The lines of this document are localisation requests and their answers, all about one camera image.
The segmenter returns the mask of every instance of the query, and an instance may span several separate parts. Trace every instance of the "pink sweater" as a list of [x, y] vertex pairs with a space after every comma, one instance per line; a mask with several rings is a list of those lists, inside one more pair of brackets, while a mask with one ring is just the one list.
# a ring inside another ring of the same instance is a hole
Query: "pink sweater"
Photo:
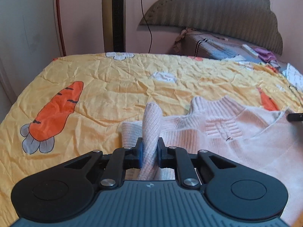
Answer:
[[293, 224], [303, 211], [303, 126], [290, 123], [286, 111], [266, 111], [240, 105], [228, 96], [218, 101], [191, 100], [189, 113], [163, 117], [156, 103], [148, 103], [143, 121], [122, 124], [123, 146], [135, 146], [143, 137], [143, 167], [128, 170], [127, 179], [174, 179], [172, 169], [156, 165], [158, 137], [166, 146], [189, 153], [206, 149], [279, 179], [289, 199], [282, 219]]

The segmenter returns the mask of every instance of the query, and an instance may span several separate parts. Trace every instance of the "gray ribbed surface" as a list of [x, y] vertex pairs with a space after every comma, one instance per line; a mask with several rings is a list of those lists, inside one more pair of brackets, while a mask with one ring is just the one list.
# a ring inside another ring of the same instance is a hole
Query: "gray ribbed surface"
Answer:
[[269, 0], [158, 0], [145, 14], [149, 25], [192, 27], [282, 54], [283, 42]]
[[240, 223], [222, 217], [197, 191], [182, 189], [176, 181], [125, 181], [117, 190], [102, 192], [82, 215], [61, 223], [42, 224], [19, 219], [13, 227], [287, 227], [280, 219]]

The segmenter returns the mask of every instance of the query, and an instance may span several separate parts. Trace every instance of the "gray headboard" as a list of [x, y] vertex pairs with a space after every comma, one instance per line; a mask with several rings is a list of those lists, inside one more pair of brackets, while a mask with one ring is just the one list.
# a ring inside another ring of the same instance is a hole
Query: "gray headboard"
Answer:
[[[226, 35], [282, 54], [283, 42], [269, 0], [158, 0], [149, 25], [192, 27]], [[140, 25], [145, 25], [142, 18]]]

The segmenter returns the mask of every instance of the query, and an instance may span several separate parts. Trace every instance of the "white remote control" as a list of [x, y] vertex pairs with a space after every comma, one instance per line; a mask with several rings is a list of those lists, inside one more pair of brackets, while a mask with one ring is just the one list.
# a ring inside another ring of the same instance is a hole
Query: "white remote control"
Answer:
[[242, 49], [244, 49], [247, 53], [249, 53], [252, 57], [254, 58], [258, 58], [259, 54], [254, 51], [250, 46], [248, 46], [247, 44], [242, 44]]

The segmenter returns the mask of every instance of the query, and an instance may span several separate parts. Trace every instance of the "wrinkled fabric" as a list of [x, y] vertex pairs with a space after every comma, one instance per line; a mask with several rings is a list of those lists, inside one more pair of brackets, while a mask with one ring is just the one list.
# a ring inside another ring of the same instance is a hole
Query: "wrinkled fabric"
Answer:
[[261, 49], [261, 48], [254, 48], [254, 51], [256, 51], [259, 54], [259, 58], [263, 60], [264, 62], [270, 62], [271, 60], [277, 60], [277, 57], [272, 51]]
[[[261, 107], [256, 88], [260, 87], [280, 110], [289, 106], [295, 112], [303, 111], [287, 80], [260, 65], [248, 70], [231, 61], [185, 56], [114, 57], [95, 54], [58, 58], [20, 94], [0, 125], [0, 226], [9, 226], [17, 219], [10, 194], [19, 180], [94, 149], [112, 153], [122, 145], [121, 123], [142, 120], [147, 102], [156, 102], [164, 116], [188, 113], [195, 96], [218, 100], [229, 95], [240, 104]], [[151, 77], [154, 72], [170, 73], [175, 81], [158, 81]], [[25, 144], [28, 152], [37, 149], [33, 154], [26, 153], [22, 142], [28, 126], [24, 125], [33, 122], [54, 95], [75, 81], [83, 82], [83, 91], [63, 130], [54, 136], [54, 144]]]

